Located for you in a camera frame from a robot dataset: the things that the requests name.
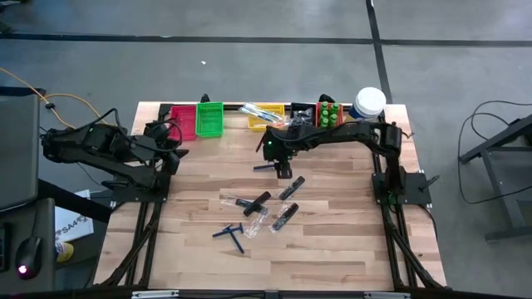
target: green basket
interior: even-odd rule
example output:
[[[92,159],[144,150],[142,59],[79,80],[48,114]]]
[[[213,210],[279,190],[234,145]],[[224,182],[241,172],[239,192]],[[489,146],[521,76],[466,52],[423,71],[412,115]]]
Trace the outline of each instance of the green basket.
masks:
[[[220,137],[224,133],[224,103],[199,103],[196,109],[196,134]]]

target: yellow object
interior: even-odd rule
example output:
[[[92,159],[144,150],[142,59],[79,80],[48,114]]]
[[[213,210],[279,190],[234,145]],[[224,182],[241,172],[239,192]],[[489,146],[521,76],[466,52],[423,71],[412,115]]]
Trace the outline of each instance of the yellow object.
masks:
[[[31,89],[33,92],[35,92],[36,95],[38,95],[42,101],[44,101],[45,104],[50,104],[50,101],[48,100],[49,98],[51,97],[55,97],[55,96],[66,96],[66,97],[71,97],[73,99],[76,99],[76,100],[79,100],[83,103],[85,103],[85,105],[88,105],[89,108],[91,108],[92,112],[94,112],[95,115],[97,115],[98,117],[101,117],[100,113],[98,113],[98,111],[96,111],[96,109],[94,109],[94,107],[92,107],[92,105],[85,99],[82,99],[80,96],[74,96],[74,95],[71,95],[71,94],[50,94],[48,96],[43,96],[41,95],[41,93],[39,91],[37,91],[35,88],[33,88],[33,86],[31,86],[29,83],[27,83],[26,81],[24,81],[23,79],[19,78],[18,76],[12,74],[10,71],[4,69],[4,68],[1,68],[0,67],[0,71],[3,71],[5,72],[6,74],[10,75],[11,77],[19,80],[22,84],[24,84],[25,86],[27,86],[29,89]],[[60,116],[59,116],[59,113],[57,113],[56,109],[55,108],[51,108],[51,111],[52,113],[56,116],[56,118],[59,120],[59,122],[61,122],[62,124],[64,124],[65,126],[67,127],[70,127],[72,129],[75,129],[76,127],[74,127],[73,125],[70,125],[69,123],[65,122]],[[103,122],[104,124],[106,125],[109,125],[109,123],[107,123],[106,121],[102,120],[101,122]]]
[[[74,254],[74,247],[70,243],[56,242],[57,262],[66,262]]]
[[[276,115],[282,116],[284,118],[284,105],[275,105],[275,104],[265,104],[265,103],[254,103],[258,108],[264,109],[268,112],[275,113]],[[272,125],[273,123],[261,120],[255,115],[248,115],[248,128],[254,132],[264,132],[266,130],[266,125]]]

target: computer monitor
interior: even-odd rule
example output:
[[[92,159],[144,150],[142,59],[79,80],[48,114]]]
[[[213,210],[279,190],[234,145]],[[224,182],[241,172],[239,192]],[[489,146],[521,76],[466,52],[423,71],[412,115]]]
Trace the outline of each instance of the computer monitor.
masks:
[[[37,96],[0,96],[0,211],[37,197]]]

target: computer mouse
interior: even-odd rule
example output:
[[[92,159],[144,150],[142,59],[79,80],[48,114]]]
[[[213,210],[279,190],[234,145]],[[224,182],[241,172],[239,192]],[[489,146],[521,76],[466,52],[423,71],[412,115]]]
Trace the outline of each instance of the computer mouse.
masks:
[[[29,237],[18,246],[15,266],[18,277],[27,280],[34,278],[41,270],[42,239]]]

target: black floor stripe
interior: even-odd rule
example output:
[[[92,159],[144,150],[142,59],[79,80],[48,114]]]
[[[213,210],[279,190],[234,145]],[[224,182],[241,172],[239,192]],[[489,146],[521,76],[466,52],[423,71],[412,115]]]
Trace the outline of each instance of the black floor stripe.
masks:
[[[366,0],[367,17],[369,18],[369,26],[372,30],[373,49],[375,50],[375,59],[377,61],[377,72],[379,81],[381,82],[381,89],[386,96],[387,103],[392,104],[392,90],[390,89],[390,82],[388,81],[388,74],[386,72],[386,64],[384,63],[384,54],[382,54],[381,35],[379,34],[379,27],[377,25],[377,17],[375,15],[375,8],[373,7],[373,0]]]
[[[466,41],[381,39],[384,46],[412,47],[532,47],[532,41]]]
[[[35,33],[2,34],[0,39],[63,42],[209,42],[209,43],[278,43],[324,45],[371,45],[371,38],[336,37],[158,37],[118,35],[57,35]]]

